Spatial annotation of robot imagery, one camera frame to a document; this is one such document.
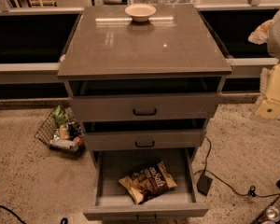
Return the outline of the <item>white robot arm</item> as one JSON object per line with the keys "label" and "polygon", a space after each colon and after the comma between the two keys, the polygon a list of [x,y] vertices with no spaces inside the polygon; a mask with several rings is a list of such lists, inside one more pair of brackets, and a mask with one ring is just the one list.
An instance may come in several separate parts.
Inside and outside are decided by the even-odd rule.
{"label": "white robot arm", "polygon": [[253,113],[255,119],[272,120],[280,116],[280,9],[252,32],[248,41],[257,45],[266,43],[269,55],[278,60],[272,69],[261,71],[260,97]]}

